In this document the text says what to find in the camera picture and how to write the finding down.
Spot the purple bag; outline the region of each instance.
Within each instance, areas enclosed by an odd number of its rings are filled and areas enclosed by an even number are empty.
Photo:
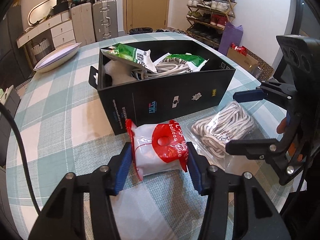
[[[227,22],[226,27],[224,28],[220,46],[218,51],[223,55],[227,55],[229,47],[232,43],[236,46],[240,45],[241,39],[243,35],[242,25],[235,27],[230,22]]]

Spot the blue logo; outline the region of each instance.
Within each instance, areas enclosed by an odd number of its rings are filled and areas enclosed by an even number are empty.
[[[157,102],[153,101],[149,104],[149,114],[154,114],[157,111]]]

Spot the blue plastic part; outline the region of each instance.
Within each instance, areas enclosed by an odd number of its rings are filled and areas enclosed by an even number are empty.
[[[193,155],[189,149],[189,156],[188,156],[188,170],[189,174],[192,180],[193,187],[195,188],[196,191],[201,195],[203,191],[202,187],[202,181],[201,181],[201,172],[199,171],[196,161],[193,158]]]
[[[261,89],[241,91],[233,94],[233,99],[238,103],[263,100],[267,97],[267,93]]]
[[[291,117],[290,117],[290,115],[289,115],[289,113],[287,112],[287,115],[286,115],[286,117],[287,117],[287,126],[289,126],[289,123],[290,123],[290,121],[291,121]]]
[[[114,193],[118,195],[118,193],[123,190],[125,180],[127,179],[128,172],[132,163],[132,148],[131,145],[127,148],[124,157],[122,158],[122,163],[116,173],[116,184]]]

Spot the wooden door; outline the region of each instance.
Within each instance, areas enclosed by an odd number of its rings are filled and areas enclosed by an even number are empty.
[[[168,0],[127,0],[127,33],[130,29],[165,28]]]

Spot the green and white packet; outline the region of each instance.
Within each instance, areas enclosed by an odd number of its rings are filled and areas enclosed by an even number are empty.
[[[115,44],[109,47],[111,50],[101,49],[103,55],[116,55],[120,58],[140,64],[151,72],[157,73],[156,67],[150,58],[150,50],[144,51],[122,43]]]
[[[189,68],[187,72],[198,72],[205,65],[207,60],[200,56],[192,55],[192,54],[170,54],[164,58],[158,65],[163,64],[188,64]]]

